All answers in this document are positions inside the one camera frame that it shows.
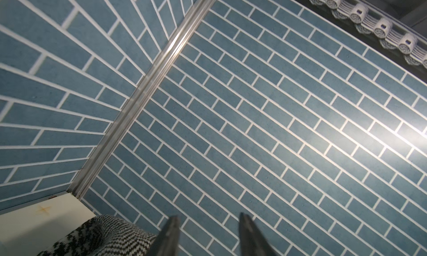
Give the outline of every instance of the blue tiled floor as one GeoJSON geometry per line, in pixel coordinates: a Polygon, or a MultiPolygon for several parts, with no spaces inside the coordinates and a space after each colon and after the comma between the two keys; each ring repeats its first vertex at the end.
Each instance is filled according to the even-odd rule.
{"type": "Polygon", "coordinates": [[[183,255],[422,256],[427,86],[293,0],[217,0],[83,202],[183,255]]]}

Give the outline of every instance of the blue tiled wall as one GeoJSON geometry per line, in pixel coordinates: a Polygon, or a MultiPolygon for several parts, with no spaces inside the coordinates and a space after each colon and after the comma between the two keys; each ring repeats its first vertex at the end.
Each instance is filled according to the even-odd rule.
{"type": "Polygon", "coordinates": [[[195,0],[0,0],[0,210],[66,190],[195,0]]]}
{"type": "Polygon", "coordinates": [[[427,86],[292,0],[218,0],[83,202],[181,254],[424,256],[427,86]]]}

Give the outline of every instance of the decorative roof tile edge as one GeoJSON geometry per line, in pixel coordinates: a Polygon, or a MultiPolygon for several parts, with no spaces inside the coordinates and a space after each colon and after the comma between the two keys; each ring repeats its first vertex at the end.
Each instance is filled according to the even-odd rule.
{"type": "Polygon", "coordinates": [[[326,5],[337,19],[350,19],[361,34],[374,34],[385,49],[398,49],[409,65],[427,69],[427,40],[365,0],[309,0],[326,5]]]}

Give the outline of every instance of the blue tile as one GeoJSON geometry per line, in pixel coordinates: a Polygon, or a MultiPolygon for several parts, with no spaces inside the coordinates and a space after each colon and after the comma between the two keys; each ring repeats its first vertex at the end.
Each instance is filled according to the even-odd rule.
{"type": "Polygon", "coordinates": [[[0,62],[24,72],[29,71],[40,55],[40,52],[4,33],[0,33],[0,46],[0,62]]]}
{"type": "Polygon", "coordinates": [[[225,6],[223,3],[221,3],[217,0],[211,6],[211,9],[213,11],[215,11],[216,13],[220,14],[221,16],[224,16],[227,13],[227,11],[229,10],[229,7],[225,6]]]}
{"type": "Polygon", "coordinates": [[[295,245],[302,248],[309,255],[313,254],[317,248],[317,245],[306,237],[302,232],[295,229],[292,225],[284,220],[281,220],[279,225],[276,227],[282,235],[291,240],[295,245]]]}
{"type": "Polygon", "coordinates": [[[194,61],[197,58],[197,56],[199,55],[199,51],[195,50],[190,45],[185,45],[185,47],[183,48],[181,53],[184,54],[185,56],[187,56],[187,58],[189,58],[192,61],[194,61]]]}
{"type": "Polygon", "coordinates": [[[197,136],[194,132],[188,129],[185,125],[178,123],[174,132],[181,136],[183,139],[188,141],[191,145],[193,145],[197,150],[204,153],[208,148],[209,144],[202,140],[199,136],[197,136]]]}
{"type": "Polygon", "coordinates": [[[206,196],[204,196],[200,201],[199,206],[211,214],[211,216],[213,216],[219,222],[224,221],[228,215],[228,212],[223,210],[220,206],[218,206],[215,202],[206,196]]]}
{"type": "Polygon", "coordinates": [[[408,220],[405,216],[403,216],[403,214],[393,209],[390,205],[381,201],[375,210],[391,223],[393,223],[396,227],[407,233],[415,241],[419,242],[422,246],[426,245],[427,238],[425,236],[425,231],[416,226],[412,221],[408,220]]]}
{"type": "Polygon", "coordinates": [[[357,90],[349,86],[346,82],[329,72],[325,74],[322,79],[322,82],[330,86],[332,89],[336,90],[338,93],[343,95],[343,97],[347,98],[354,104],[356,104],[362,97],[361,93],[359,93],[357,90]]]}
{"type": "Polygon", "coordinates": [[[245,64],[249,66],[252,70],[264,76],[273,84],[277,84],[280,81],[280,78],[282,77],[282,74],[276,72],[273,68],[269,67],[267,64],[252,55],[249,55],[246,58],[245,64]]]}
{"type": "Polygon", "coordinates": [[[386,149],[381,156],[381,159],[392,166],[395,170],[403,174],[405,177],[412,180],[414,183],[418,183],[418,181],[422,177],[422,173],[413,167],[410,163],[396,155],[389,149],[386,149]]]}
{"type": "Polygon", "coordinates": [[[175,18],[176,24],[181,24],[184,19],[184,13],[182,12],[181,0],[170,0],[170,6],[172,7],[172,13],[175,18]]]}
{"type": "Polygon", "coordinates": [[[255,125],[251,127],[247,135],[252,137],[256,142],[261,144],[263,147],[265,147],[269,151],[271,151],[277,143],[277,141],[269,137],[266,133],[264,133],[255,125]]]}
{"type": "Polygon", "coordinates": [[[211,61],[204,55],[201,55],[196,62],[200,67],[208,71],[213,77],[218,78],[221,82],[227,83],[230,81],[232,74],[227,72],[224,68],[217,63],[211,61]]]}
{"type": "Polygon", "coordinates": [[[348,193],[342,190],[333,181],[328,180],[318,171],[313,173],[310,178],[310,181],[342,205],[346,205],[348,200],[350,199],[350,195],[348,193]]]}
{"type": "Polygon", "coordinates": [[[136,41],[131,37],[121,23],[117,25],[116,29],[111,34],[111,38],[132,59],[132,61],[141,68],[143,72],[148,72],[152,65],[151,61],[143,53],[136,41]]]}
{"type": "Polygon", "coordinates": [[[118,51],[81,13],[76,15],[67,28],[67,31],[112,66],[117,66],[123,58],[120,51],[118,51]]]}
{"type": "Polygon", "coordinates": [[[150,134],[149,131],[145,130],[137,123],[134,123],[129,131],[154,151],[156,151],[161,144],[157,138],[155,138],[152,134],[150,134]]]}
{"type": "Polygon", "coordinates": [[[1,146],[30,145],[35,136],[40,132],[36,129],[17,127],[0,127],[1,146]]]}
{"type": "Polygon", "coordinates": [[[378,200],[377,196],[345,173],[339,176],[337,182],[370,207],[373,207],[378,200]]]}
{"type": "Polygon", "coordinates": [[[354,142],[342,135],[337,130],[333,129],[324,121],[320,122],[316,128],[316,131],[349,154],[353,152],[354,148],[356,147],[354,142]]]}
{"type": "MultiPolygon", "coordinates": [[[[150,150],[148,150],[145,146],[139,145],[138,148],[136,148],[135,154],[139,156],[141,159],[143,159],[147,164],[149,164],[151,167],[153,167],[155,170],[157,170],[160,174],[165,174],[169,170],[169,165],[166,164],[163,160],[161,160],[159,157],[157,157],[154,153],[152,153],[150,150]]],[[[131,168],[135,169],[134,163],[128,164],[131,168]]],[[[141,166],[141,161],[138,160],[137,166],[141,166]]],[[[136,170],[137,173],[142,173],[142,170],[136,170]]]]}
{"type": "MultiPolygon", "coordinates": [[[[426,201],[427,194],[425,194],[423,191],[417,189],[416,186],[410,184],[408,181],[403,179],[403,177],[397,176],[394,179],[392,185],[396,189],[398,189],[401,193],[407,195],[411,200],[418,203],[422,208],[424,208],[424,209],[427,208],[427,201],[426,201]]],[[[396,202],[390,201],[390,203],[393,205],[397,205],[396,202]]]]}
{"type": "Polygon", "coordinates": [[[190,199],[194,201],[198,201],[201,197],[201,192],[195,186],[193,186],[190,182],[188,182],[185,178],[183,178],[180,174],[178,174],[175,170],[170,170],[166,179],[169,180],[174,186],[176,186],[179,190],[182,191],[185,195],[187,195],[190,199]]]}
{"type": "Polygon", "coordinates": [[[278,3],[282,7],[286,7],[288,10],[290,10],[295,14],[298,14],[302,8],[298,3],[292,0],[273,0],[273,1],[278,3]]]}
{"type": "MultiPolygon", "coordinates": [[[[139,146],[137,151],[144,151],[147,152],[148,150],[142,145],[139,146]]],[[[148,164],[151,163],[155,163],[155,167],[157,169],[160,169],[161,167],[163,167],[163,173],[166,173],[166,171],[169,169],[169,166],[167,166],[165,163],[163,163],[162,161],[158,160],[157,161],[155,159],[153,159],[153,155],[147,153],[147,155],[144,157],[142,157],[143,160],[145,160],[148,164]]],[[[142,173],[144,171],[144,168],[146,167],[146,165],[140,161],[137,157],[135,157],[132,153],[130,153],[127,149],[125,149],[124,146],[119,145],[116,150],[114,151],[114,154],[119,157],[123,162],[125,162],[130,168],[132,168],[133,170],[136,171],[136,173],[142,173]]]]}
{"type": "Polygon", "coordinates": [[[169,6],[164,5],[161,10],[159,10],[160,19],[163,22],[166,32],[169,37],[172,35],[175,30],[175,23],[173,21],[172,13],[170,12],[169,6]]]}
{"type": "Polygon", "coordinates": [[[240,130],[246,131],[248,129],[250,122],[222,101],[218,101],[213,109],[240,130]]]}
{"type": "Polygon", "coordinates": [[[364,239],[368,244],[374,247],[376,250],[384,254],[385,256],[403,256],[404,254],[394,248],[385,239],[379,236],[377,233],[372,231],[366,226],[363,226],[358,234],[359,237],[364,239]]]}
{"type": "Polygon", "coordinates": [[[215,149],[210,149],[207,157],[211,159],[217,166],[221,166],[222,170],[230,174],[237,181],[242,183],[248,190],[259,196],[261,199],[267,197],[269,190],[262,184],[256,181],[252,176],[244,172],[232,161],[228,160],[220,152],[215,149]]]}
{"type": "Polygon", "coordinates": [[[288,25],[293,30],[299,32],[303,36],[309,36],[313,31],[313,27],[309,26],[300,18],[285,11],[284,9],[280,9],[279,12],[275,15],[275,18],[288,25]]]}
{"type": "Polygon", "coordinates": [[[25,101],[56,107],[64,91],[0,70],[0,94],[25,101]]]}
{"type": "Polygon", "coordinates": [[[271,100],[275,101],[282,108],[287,110],[289,113],[295,115],[297,118],[301,119],[307,125],[314,127],[318,122],[319,118],[308,111],[305,107],[298,104],[263,79],[258,79],[254,84],[254,87],[264,93],[271,100]]]}
{"type": "Polygon", "coordinates": [[[123,197],[126,197],[126,195],[131,190],[131,188],[127,184],[125,184],[119,177],[117,177],[106,167],[103,167],[101,169],[98,176],[123,197]]]}
{"type": "Polygon", "coordinates": [[[304,146],[300,155],[332,179],[334,179],[339,173],[339,168],[328,162],[322,155],[318,154],[308,146],[304,146]]]}
{"type": "Polygon", "coordinates": [[[178,154],[176,154],[166,146],[161,147],[158,154],[187,177],[194,169],[190,164],[184,161],[183,158],[179,157],[178,154]]]}
{"type": "Polygon", "coordinates": [[[303,87],[319,96],[324,101],[331,102],[334,98],[335,93],[279,56],[274,55],[270,60],[270,64],[286,74],[288,77],[291,77],[295,82],[301,84],[303,87]]]}
{"type": "Polygon", "coordinates": [[[222,226],[213,221],[184,196],[180,195],[175,201],[175,204],[189,216],[194,218],[202,227],[209,231],[218,240],[223,242],[227,247],[232,248],[236,244],[236,238],[232,237],[232,235],[222,228],[222,226]]]}
{"type": "Polygon", "coordinates": [[[298,36],[294,32],[289,32],[285,40],[290,44],[296,46],[298,49],[302,50],[304,53],[311,56],[313,59],[323,64],[326,68],[329,68],[331,71],[335,72],[341,77],[347,77],[350,73],[350,69],[344,64],[340,63],[335,57],[329,56],[327,53],[323,52],[309,41],[298,36]]]}
{"type": "Polygon", "coordinates": [[[351,201],[348,209],[371,227],[373,227],[380,234],[384,234],[389,228],[389,224],[386,221],[384,221],[380,216],[376,215],[369,208],[366,208],[356,199],[351,201]]]}
{"type": "Polygon", "coordinates": [[[179,86],[175,85],[169,79],[163,79],[160,87],[184,105],[187,105],[191,100],[191,96],[188,93],[179,88],[179,86]]]}
{"type": "Polygon", "coordinates": [[[320,78],[323,74],[324,68],[319,66],[314,61],[310,60],[306,56],[300,54],[295,61],[295,64],[305,69],[307,72],[312,74],[316,78],[320,78]]]}
{"type": "Polygon", "coordinates": [[[243,0],[222,0],[222,1],[229,4],[230,6],[232,6],[233,8],[237,9],[238,11],[240,11],[245,15],[249,15],[249,13],[252,10],[252,6],[244,2],[243,0]]]}
{"type": "MultiPolygon", "coordinates": [[[[348,232],[344,227],[336,224],[330,232],[334,237],[341,241],[344,245],[348,246],[352,251],[360,256],[371,255],[372,249],[363,243],[360,239],[355,237],[353,234],[348,232]]],[[[347,251],[345,256],[354,256],[352,253],[347,251]]]]}
{"type": "Polygon", "coordinates": [[[240,32],[235,40],[240,45],[244,46],[264,60],[267,60],[272,53],[271,50],[243,32],[240,32]]]}
{"type": "Polygon", "coordinates": [[[159,53],[159,50],[148,31],[142,35],[139,43],[141,44],[142,48],[144,48],[145,52],[147,52],[151,60],[154,60],[159,53]]]}
{"type": "Polygon", "coordinates": [[[294,121],[289,130],[294,132],[310,145],[314,146],[320,152],[324,152],[329,146],[329,143],[326,140],[298,121],[294,121]]]}
{"type": "Polygon", "coordinates": [[[339,52],[338,58],[348,63],[350,66],[354,67],[356,70],[371,79],[373,79],[378,72],[378,69],[376,67],[373,67],[369,62],[365,61],[364,59],[357,56],[355,53],[349,51],[346,48],[343,48],[339,52]]]}
{"type": "MultiPolygon", "coordinates": [[[[123,71],[122,67],[125,68],[125,72],[123,74],[128,74],[129,79],[131,79],[133,82],[136,82],[141,77],[141,73],[128,61],[129,66],[123,66],[125,62],[122,64],[119,70],[123,71]]],[[[116,72],[114,72],[112,69],[104,65],[104,63],[100,62],[98,59],[93,59],[92,63],[88,67],[88,70],[86,71],[88,74],[92,75],[99,81],[102,81],[109,86],[113,87],[114,89],[119,90],[120,92],[126,94],[127,96],[131,96],[132,93],[135,91],[135,86],[123,79],[120,75],[118,75],[116,72]]],[[[72,77],[69,79],[72,81],[75,81],[75,76],[77,76],[77,73],[75,73],[72,77]]]]}
{"type": "Polygon", "coordinates": [[[273,120],[269,119],[267,116],[259,112],[247,102],[243,102],[240,105],[239,111],[246,115],[254,123],[264,128],[271,135],[275,136],[278,140],[282,141],[293,151],[298,151],[302,146],[302,142],[299,139],[297,139],[281,126],[277,125],[273,120]]]}
{"type": "Polygon", "coordinates": [[[184,142],[181,139],[179,139],[179,137],[172,134],[168,129],[166,129],[163,125],[159,124],[158,122],[154,122],[150,130],[156,136],[158,136],[163,141],[165,141],[168,145],[173,147],[175,150],[180,151],[184,147],[184,142]]]}
{"type": "Polygon", "coordinates": [[[220,130],[224,125],[224,120],[222,120],[218,115],[214,114],[210,109],[203,106],[197,100],[191,102],[189,109],[212,125],[216,130],[220,130]]]}
{"type": "Polygon", "coordinates": [[[133,66],[132,63],[127,59],[123,61],[122,65],[119,68],[119,72],[124,74],[127,78],[129,78],[134,83],[138,83],[142,75],[141,72],[135,66],[133,66]]]}
{"type": "Polygon", "coordinates": [[[114,155],[111,155],[105,164],[116,173],[118,173],[123,166],[123,163],[121,163],[114,155]]]}
{"type": "Polygon", "coordinates": [[[183,229],[203,246],[207,246],[212,239],[210,235],[191,220],[187,221],[183,229]]]}
{"type": "Polygon", "coordinates": [[[310,38],[311,41],[320,45],[324,49],[328,50],[330,53],[334,54],[339,50],[341,45],[339,45],[334,40],[330,39],[326,35],[322,34],[318,30],[314,31],[313,35],[310,38]]]}
{"type": "Polygon", "coordinates": [[[61,162],[61,163],[46,163],[46,164],[22,166],[15,171],[13,176],[10,178],[9,182],[15,182],[15,181],[30,179],[30,178],[37,178],[37,177],[57,174],[57,173],[78,171],[83,167],[83,164],[85,163],[85,161],[86,161],[85,159],[80,159],[80,160],[67,161],[67,162],[61,162]]]}
{"type": "Polygon", "coordinates": [[[345,122],[344,117],[313,96],[310,96],[305,105],[337,128],[341,128],[345,122]]]}
{"type": "Polygon", "coordinates": [[[173,99],[169,100],[165,107],[191,128],[195,129],[199,125],[200,120],[173,99]]]}
{"type": "Polygon", "coordinates": [[[221,33],[217,32],[213,35],[212,40],[213,43],[230,53],[232,56],[236,57],[238,60],[243,60],[243,58],[248,53],[246,50],[241,48],[239,45],[234,43],[233,41],[229,40],[227,37],[223,36],[221,33]]]}
{"type": "Polygon", "coordinates": [[[174,62],[174,64],[178,68],[186,72],[189,76],[196,79],[198,82],[205,82],[207,74],[204,71],[200,70],[199,67],[196,67],[193,63],[187,61],[183,57],[179,56],[178,59],[174,62]]]}
{"type": "Polygon", "coordinates": [[[315,221],[318,225],[328,230],[332,225],[334,220],[332,220],[328,215],[326,215],[322,210],[319,210],[317,207],[312,205],[306,199],[298,195],[294,202],[292,203],[298,210],[303,212],[306,216],[315,221]]]}
{"type": "Polygon", "coordinates": [[[420,82],[419,79],[412,75],[406,75],[403,83],[418,92],[420,95],[427,97],[427,87],[424,83],[420,82]]]}
{"type": "Polygon", "coordinates": [[[315,203],[317,203],[323,195],[314,186],[310,185],[290,169],[286,171],[283,179],[315,203]]]}
{"type": "Polygon", "coordinates": [[[221,55],[222,51],[212,45],[209,41],[206,41],[201,36],[199,36],[197,33],[194,33],[189,43],[200,49],[202,52],[205,52],[208,56],[212,57],[214,60],[218,60],[221,55]]]}
{"type": "Polygon", "coordinates": [[[218,172],[218,168],[216,168],[216,166],[208,162],[202,155],[198,154],[190,147],[186,147],[182,152],[182,155],[210,178],[213,178],[218,172]]]}
{"type": "Polygon", "coordinates": [[[221,99],[225,100],[228,104],[233,107],[237,107],[240,102],[240,98],[234,94],[232,91],[227,89],[225,86],[214,80],[213,78],[209,78],[205,83],[205,87],[219,96],[221,99]]]}
{"type": "Polygon", "coordinates": [[[387,108],[403,118],[403,120],[406,120],[410,125],[417,128],[419,131],[423,131],[427,125],[427,121],[424,118],[395,98],[392,98],[389,101],[387,108]]]}
{"type": "Polygon", "coordinates": [[[285,170],[284,164],[280,163],[272,155],[262,150],[258,145],[230,125],[227,125],[222,133],[276,174],[281,175],[285,170]]]}
{"type": "Polygon", "coordinates": [[[252,35],[255,38],[258,38],[258,36],[261,34],[261,32],[263,30],[261,27],[259,27],[258,25],[254,24],[253,22],[249,21],[247,18],[245,18],[242,15],[238,14],[234,10],[231,10],[228,13],[227,20],[231,21],[237,27],[239,27],[242,30],[246,31],[248,34],[252,35]]]}
{"type": "Polygon", "coordinates": [[[380,73],[375,82],[409,105],[414,103],[415,99],[417,98],[414,93],[403,87],[399,82],[395,81],[393,78],[389,77],[383,72],[380,73]]]}
{"type": "Polygon", "coordinates": [[[160,105],[164,105],[166,103],[166,101],[169,99],[169,96],[165,93],[163,93],[163,91],[161,91],[160,89],[156,89],[156,91],[154,92],[154,94],[151,96],[152,99],[154,99],[158,104],[160,105]]]}
{"type": "Polygon", "coordinates": [[[138,216],[138,212],[112,190],[109,190],[104,198],[130,221],[134,221],[138,216]]]}
{"type": "Polygon", "coordinates": [[[247,0],[247,1],[249,1],[254,6],[264,10],[269,14],[273,14],[277,9],[277,6],[269,0],[247,0]]]}
{"type": "Polygon", "coordinates": [[[222,188],[230,192],[236,198],[242,195],[243,188],[223,172],[219,173],[219,175],[215,179],[215,182],[222,188]]]}
{"type": "Polygon", "coordinates": [[[206,14],[204,21],[231,38],[233,38],[238,31],[237,28],[211,12],[206,14]]]}
{"type": "Polygon", "coordinates": [[[397,229],[392,227],[387,234],[387,239],[394,243],[396,246],[401,248],[404,252],[409,255],[413,255],[418,249],[418,245],[412,242],[409,238],[405,237],[397,229]]]}
{"type": "MultiPolygon", "coordinates": [[[[158,120],[162,121],[165,125],[167,125],[169,128],[171,128],[174,123],[176,122],[176,119],[168,114],[164,109],[162,109],[161,107],[159,107],[156,103],[154,103],[153,101],[148,101],[147,105],[145,106],[145,109],[151,113],[153,116],[155,116],[158,120]]],[[[150,120],[148,120],[147,118],[147,123],[144,124],[146,127],[149,126],[149,123],[151,123],[152,118],[150,120]]]]}
{"type": "Polygon", "coordinates": [[[76,0],[80,6],[108,32],[110,27],[116,21],[116,16],[104,2],[104,0],[76,0]]]}
{"type": "Polygon", "coordinates": [[[126,99],[121,95],[115,93],[114,91],[105,88],[99,96],[98,100],[106,104],[110,104],[114,107],[120,108],[126,99]]]}
{"type": "Polygon", "coordinates": [[[348,47],[350,47],[352,50],[356,51],[359,54],[362,54],[366,49],[366,46],[363,45],[359,40],[350,36],[343,30],[337,28],[332,23],[325,21],[319,15],[314,14],[310,10],[304,10],[301,14],[301,18],[313,24],[315,27],[321,29],[326,34],[332,36],[333,38],[337,39],[341,43],[347,45],[348,47]]]}
{"type": "Polygon", "coordinates": [[[380,142],[376,141],[351,122],[347,122],[342,131],[375,155],[380,154],[384,147],[380,142]]]}
{"type": "MultiPolygon", "coordinates": [[[[402,131],[402,128],[404,129],[405,124],[402,125],[399,132],[402,131]]],[[[374,136],[376,136],[378,139],[395,149],[398,153],[402,154],[403,156],[406,156],[409,151],[411,150],[411,147],[403,142],[403,140],[399,139],[396,134],[390,132],[386,128],[382,127],[381,125],[375,123],[373,127],[370,130],[370,133],[372,133],[374,136]]]]}
{"type": "Polygon", "coordinates": [[[396,118],[393,114],[389,113],[387,110],[382,108],[381,106],[374,103],[372,100],[368,98],[364,98],[362,102],[359,104],[359,107],[364,109],[367,113],[371,114],[383,124],[387,125],[391,129],[396,129],[396,127],[400,124],[400,120],[396,118]]]}
{"type": "Polygon", "coordinates": [[[144,182],[139,175],[132,172],[129,168],[124,168],[121,171],[120,176],[144,197],[150,198],[153,194],[154,189],[152,189],[152,187],[144,182]]]}
{"type": "Polygon", "coordinates": [[[119,111],[116,109],[111,109],[102,104],[83,99],[73,94],[68,96],[64,104],[62,104],[61,109],[66,109],[111,121],[115,120],[119,114],[119,111]]]}
{"type": "Polygon", "coordinates": [[[365,129],[372,124],[371,118],[341,97],[337,97],[332,106],[365,129]]]}
{"type": "Polygon", "coordinates": [[[185,78],[181,86],[208,106],[212,106],[216,101],[216,98],[211,93],[189,78],[185,78]]]}
{"type": "Polygon", "coordinates": [[[213,199],[217,200],[221,205],[223,205],[230,213],[238,217],[241,212],[252,214],[245,207],[243,207],[238,201],[234,200],[232,197],[227,195],[223,190],[201,175],[196,171],[191,177],[191,181],[197,184],[202,190],[204,190],[208,195],[213,199]]]}
{"type": "Polygon", "coordinates": [[[427,226],[427,213],[412,203],[408,202],[408,204],[403,209],[403,212],[418,222],[421,226],[427,226]]]}
{"type": "Polygon", "coordinates": [[[261,201],[256,199],[254,196],[252,196],[248,192],[246,192],[243,195],[240,201],[243,204],[245,204],[248,208],[253,210],[261,218],[263,218],[271,226],[275,226],[275,224],[280,218],[274,211],[272,211],[269,207],[264,205],[261,201]]]}
{"type": "Polygon", "coordinates": [[[57,160],[86,158],[91,150],[92,147],[66,147],[57,160]]]}
{"type": "Polygon", "coordinates": [[[353,232],[355,232],[361,224],[359,220],[357,220],[354,216],[348,213],[345,209],[334,203],[328,197],[322,200],[322,203],[320,203],[320,207],[326,212],[328,212],[330,215],[334,216],[335,219],[340,221],[353,232]]]}
{"type": "Polygon", "coordinates": [[[44,19],[31,12],[18,0],[2,0],[0,2],[0,11],[4,14],[0,19],[0,23],[18,35],[34,42],[78,68],[82,68],[88,61],[90,55],[87,51],[44,19]]]}
{"type": "Polygon", "coordinates": [[[390,181],[395,174],[392,169],[361,148],[357,149],[353,157],[386,181],[390,181]]]}
{"type": "Polygon", "coordinates": [[[101,214],[114,215],[116,213],[111,206],[109,206],[103,199],[97,196],[91,189],[83,197],[90,205],[92,205],[101,214]]]}

